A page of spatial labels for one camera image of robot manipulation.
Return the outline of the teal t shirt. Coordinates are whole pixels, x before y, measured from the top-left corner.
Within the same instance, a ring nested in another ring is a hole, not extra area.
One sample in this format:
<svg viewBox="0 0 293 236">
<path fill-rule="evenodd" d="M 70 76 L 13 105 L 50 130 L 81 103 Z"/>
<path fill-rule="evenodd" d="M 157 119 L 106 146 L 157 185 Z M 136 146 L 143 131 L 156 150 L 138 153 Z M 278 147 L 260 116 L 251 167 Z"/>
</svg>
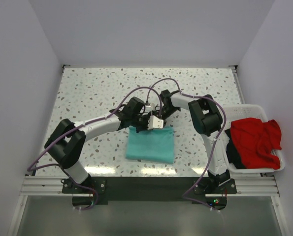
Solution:
<svg viewBox="0 0 293 236">
<path fill-rule="evenodd" d="M 174 129 L 165 127 L 137 132 L 129 127 L 126 159 L 164 164 L 174 162 Z"/>
</svg>

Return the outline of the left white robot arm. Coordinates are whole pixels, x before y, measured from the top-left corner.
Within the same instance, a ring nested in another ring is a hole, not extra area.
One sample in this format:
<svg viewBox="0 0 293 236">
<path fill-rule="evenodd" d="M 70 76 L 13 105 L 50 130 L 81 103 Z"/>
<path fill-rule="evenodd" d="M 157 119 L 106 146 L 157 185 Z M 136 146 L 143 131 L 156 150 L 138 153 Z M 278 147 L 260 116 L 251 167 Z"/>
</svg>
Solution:
<svg viewBox="0 0 293 236">
<path fill-rule="evenodd" d="M 93 188 L 90 174 L 80 163 L 79 158 L 84 144 L 102 134 L 119 131 L 130 126 L 144 131 L 148 128 L 152 112 L 145 112 L 144 102 L 133 97 L 127 104 L 112 109 L 109 113 L 84 122 L 62 120 L 45 144 L 45 150 L 56 160 L 80 193 Z"/>
</svg>

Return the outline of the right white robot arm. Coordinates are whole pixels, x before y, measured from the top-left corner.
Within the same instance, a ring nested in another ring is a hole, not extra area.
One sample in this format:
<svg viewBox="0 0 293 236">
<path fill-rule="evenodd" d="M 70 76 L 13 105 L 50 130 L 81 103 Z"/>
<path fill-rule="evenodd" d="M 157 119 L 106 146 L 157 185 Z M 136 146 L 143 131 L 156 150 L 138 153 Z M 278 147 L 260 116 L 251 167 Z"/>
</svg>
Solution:
<svg viewBox="0 0 293 236">
<path fill-rule="evenodd" d="M 222 110 L 211 95 L 202 98 L 190 98 L 178 91 L 164 90 L 160 93 L 163 103 L 162 119 L 166 120 L 176 111 L 185 109 L 190 112 L 195 131 L 201 135 L 208 155 L 207 173 L 200 182 L 195 183 L 194 190 L 205 193 L 220 193 L 230 180 L 229 170 L 225 165 L 221 132 L 224 129 Z"/>
</svg>

